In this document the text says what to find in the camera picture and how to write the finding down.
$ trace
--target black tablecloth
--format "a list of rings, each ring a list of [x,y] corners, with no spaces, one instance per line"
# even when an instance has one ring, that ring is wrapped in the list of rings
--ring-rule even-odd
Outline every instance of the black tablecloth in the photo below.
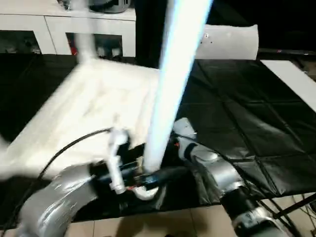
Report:
[[[0,55],[0,60],[0,133],[12,141],[76,59]],[[316,191],[316,114],[261,62],[196,60],[177,115],[181,117],[189,118],[198,141],[226,155],[269,196]],[[0,183],[0,225],[31,181],[13,177]],[[150,202],[130,200],[99,199],[76,220],[200,205],[191,174],[160,189]]]

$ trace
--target shelf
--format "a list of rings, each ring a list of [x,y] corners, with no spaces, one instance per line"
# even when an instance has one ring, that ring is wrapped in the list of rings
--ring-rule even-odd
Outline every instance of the shelf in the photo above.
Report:
[[[0,14],[84,17],[81,12],[66,11],[57,0],[1,0]],[[89,13],[90,18],[136,21],[134,8],[117,14]]]

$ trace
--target white panel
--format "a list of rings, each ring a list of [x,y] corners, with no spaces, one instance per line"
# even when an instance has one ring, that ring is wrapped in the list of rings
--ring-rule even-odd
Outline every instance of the white panel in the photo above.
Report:
[[[316,112],[316,82],[290,61],[261,60]]]
[[[34,31],[42,54],[56,54],[43,16],[0,15],[0,30]]]
[[[51,17],[46,16],[47,25],[57,54],[71,54],[66,32],[85,33],[85,34],[103,34],[103,35],[121,35],[123,55],[135,56],[135,22],[107,19],[89,19],[90,25],[85,24],[84,18],[71,17]]]
[[[205,25],[196,59],[255,60],[258,47],[257,25],[251,27]]]
[[[78,11],[66,11],[57,0],[0,0],[0,14],[85,17]],[[90,18],[136,21],[134,8],[122,13],[89,12]]]

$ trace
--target tiled floor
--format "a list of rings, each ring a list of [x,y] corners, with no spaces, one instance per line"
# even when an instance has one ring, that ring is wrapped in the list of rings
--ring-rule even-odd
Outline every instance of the tiled floor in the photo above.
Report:
[[[300,196],[295,196],[296,201],[300,198]],[[282,208],[293,204],[292,197],[275,200]],[[265,203],[275,210],[269,201]],[[296,210],[289,216],[302,236],[312,236],[310,231],[313,226],[303,211]],[[236,236],[222,206],[74,223],[67,231],[67,237],[165,237],[167,234],[174,237]],[[6,237],[13,236],[14,230],[6,234]]]

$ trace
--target cable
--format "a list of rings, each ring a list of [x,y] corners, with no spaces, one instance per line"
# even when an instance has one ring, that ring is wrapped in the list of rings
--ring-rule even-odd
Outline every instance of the cable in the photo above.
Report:
[[[20,199],[20,201],[18,202],[18,204],[16,205],[15,209],[13,210],[13,213],[10,217],[10,219],[8,220],[8,222],[5,224],[3,232],[1,234],[1,237],[4,237],[6,231],[8,230],[9,227],[11,227],[19,213],[19,210],[21,209],[21,207],[23,206],[24,202],[29,198],[29,196],[33,193],[34,188],[36,187],[36,185],[38,184],[38,182],[42,179],[42,177],[44,176],[44,174],[46,173],[47,169],[49,168],[49,166],[54,162],[54,160],[56,160],[61,154],[63,154],[67,149],[69,149],[70,147],[74,146],[75,144],[77,144],[78,142],[81,142],[84,139],[87,139],[89,137],[92,137],[94,135],[97,135],[99,133],[103,133],[103,132],[109,132],[111,129],[110,128],[106,128],[106,129],[101,129],[101,130],[97,130],[94,132],[91,132],[87,135],[84,135],[74,141],[72,141],[71,143],[69,143],[68,145],[64,146],[62,149],[60,149],[50,160],[49,162],[46,164],[46,166],[44,167],[44,169],[41,171],[41,173],[38,175],[37,179],[34,180],[32,182],[32,184],[29,186],[29,188],[25,191],[23,197]]]
[[[187,136],[183,136],[183,135],[180,135],[180,134],[175,134],[179,137],[182,137],[182,138],[186,138],[194,143],[198,143],[195,139],[191,138],[191,137],[187,137]],[[235,166],[235,164],[233,164],[229,159],[228,157],[226,157],[225,155],[223,155],[222,153],[218,152],[217,150],[214,150],[214,149],[211,149],[213,150],[215,153],[219,154],[224,160],[226,160],[227,162],[229,162],[236,170],[237,172],[239,173],[240,177],[242,178],[244,184],[246,185],[246,187],[249,189],[250,191],[250,196],[253,196],[254,193],[252,191],[252,188],[251,188],[251,185],[249,185],[248,183],[248,180],[247,178],[245,178],[244,176],[244,173],[243,173],[243,170],[241,170],[239,167]],[[259,184],[256,184],[254,182],[252,182],[252,184],[260,191],[260,193],[262,194],[262,196],[265,198],[265,199],[268,199],[275,207],[278,211],[282,211],[282,208],[270,197],[267,197],[265,192],[263,191],[263,189],[261,188],[261,186]],[[276,213],[274,211],[272,211],[270,208],[267,209],[271,214],[275,215]],[[300,237],[301,234],[300,232],[298,231],[298,229],[296,228],[295,224],[293,223],[293,221],[291,220],[291,218],[285,214],[283,215],[283,217],[288,221],[288,223],[286,223],[283,219],[279,218],[279,220],[287,227],[287,229],[295,236],[295,237]]]

